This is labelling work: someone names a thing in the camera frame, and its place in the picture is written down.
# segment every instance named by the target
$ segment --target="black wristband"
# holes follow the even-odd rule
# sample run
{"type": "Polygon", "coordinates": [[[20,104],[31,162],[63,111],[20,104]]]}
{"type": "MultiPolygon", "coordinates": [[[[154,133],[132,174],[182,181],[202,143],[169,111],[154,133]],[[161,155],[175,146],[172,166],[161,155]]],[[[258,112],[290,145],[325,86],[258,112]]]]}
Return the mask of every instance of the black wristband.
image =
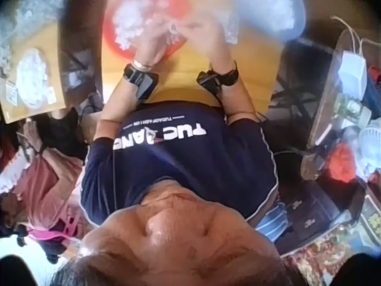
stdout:
{"type": "Polygon", "coordinates": [[[40,151],[38,151],[37,154],[42,155],[42,153],[45,151],[45,149],[46,149],[46,145],[44,143],[42,143],[40,151]]]}

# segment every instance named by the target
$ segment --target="t-shirt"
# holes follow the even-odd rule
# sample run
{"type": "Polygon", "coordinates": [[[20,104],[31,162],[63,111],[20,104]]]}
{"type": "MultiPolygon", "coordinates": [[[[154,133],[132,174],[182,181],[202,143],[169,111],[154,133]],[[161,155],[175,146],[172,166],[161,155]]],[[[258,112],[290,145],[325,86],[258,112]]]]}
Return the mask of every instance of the t-shirt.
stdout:
{"type": "Polygon", "coordinates": [[[276,167],[258,123],[230,126],[215,108],[163,102],[131,114],[116,139],[90,146],[81,204],[100,225],[138,205],[153,184],[172,179],[249,219],[277,190],[276,167]]]}
{"type": "MultiPolygon", "coordinates": [[[[66,164],[71,176],[77,178],[80,175],[82,164],[77,158],[63,155],[56,149],[49,149],[61,157],[61,162],[66,164]]],[[[54,227],[61,219],[65,223],[82,212],[77,206],[68,204],[67,201],[55,195],[60,189],[74,189],[76,181],[60,182],[49,163],[37,156],[30,167],[24,170],[13,192],[20,195],[26,205],[29,223],[33,229],[46,230],[54,227]]]]}

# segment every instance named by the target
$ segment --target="shirt sleeve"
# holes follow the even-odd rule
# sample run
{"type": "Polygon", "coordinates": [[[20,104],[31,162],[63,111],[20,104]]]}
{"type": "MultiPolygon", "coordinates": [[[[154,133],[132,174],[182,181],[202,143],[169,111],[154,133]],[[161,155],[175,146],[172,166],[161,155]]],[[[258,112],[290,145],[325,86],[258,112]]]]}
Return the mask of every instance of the shirt sleeve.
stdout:
{"type": "Polygon", "coordinates": [[[90,146],[81,184],[81,207],[87,219],[101,225],[116,211],[113,196],[113,140],[98,138],[90,146]]]}
{"type": "Polygon", "coordinates": [[[239,152],[235,152],[242,173],[255,179],[255,191],[257,193],[259,208],[247,219],[271,207],[278,190],[278,176],[274,155],[260,125],[250,119],[237,120],[229,126],[235,139],[235,146],[239,152]]]}

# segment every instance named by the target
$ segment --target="plastic bowl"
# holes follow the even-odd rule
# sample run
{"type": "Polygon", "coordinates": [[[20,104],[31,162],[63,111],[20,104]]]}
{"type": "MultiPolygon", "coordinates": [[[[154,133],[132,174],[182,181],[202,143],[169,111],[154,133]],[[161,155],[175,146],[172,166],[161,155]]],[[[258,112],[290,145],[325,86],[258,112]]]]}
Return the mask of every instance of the plastic bowl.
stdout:
{"type": "Polygon", "coordinates": [[[305,7],[302,0],[292,0],[293,10],[295,12],[294,28],[279,32],[275,32],[274,30],[272,30],[270,26],[266,24],[266,22],[260,21],[259,19],[255,18],[255,13],[253,13],[253,9],[249,8],[252,6],[253,2],[258,2],[258,4],[261,5],[263,1],[266,0],[236,0],[236,9],[241,19],[256,30],[259,30],[265,35],[280,42],[287,42],[300,37],[306,25],[305,7]]]}

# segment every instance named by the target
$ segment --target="black watch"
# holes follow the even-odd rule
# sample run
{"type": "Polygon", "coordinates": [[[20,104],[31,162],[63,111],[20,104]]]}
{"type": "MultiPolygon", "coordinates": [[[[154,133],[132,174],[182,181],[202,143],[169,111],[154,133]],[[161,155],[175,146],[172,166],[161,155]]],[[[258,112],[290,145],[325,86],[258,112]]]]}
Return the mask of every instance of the black watch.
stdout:
{"type": "Polygon", "coordinates": [[[197,82],[207,91],[217,97],[222,92],[222,86],[235,85],[239,80],[239,72],[236,68],[226,74],[218,74],[213,69],[204,73],[203,71],[198,75],[197,82]]]}
{"type": "Polygon", "coordinates": [[[126,66],[123,77],[138,87],[136,98],[141,102],[148,100],[159,82],[159,75],[140,71],[132,64],[126,66]]]}
{"type": "Polygon", "coordinates": [[[239,72],[237,62],[235,61],[234,64],[236,68],[226,74],[218,74],[212,69],[212,72],[216,75],[216,79],[220,82],[220,85],[232,86],[237,83],[237,81],[239,80],[239,72]]]}

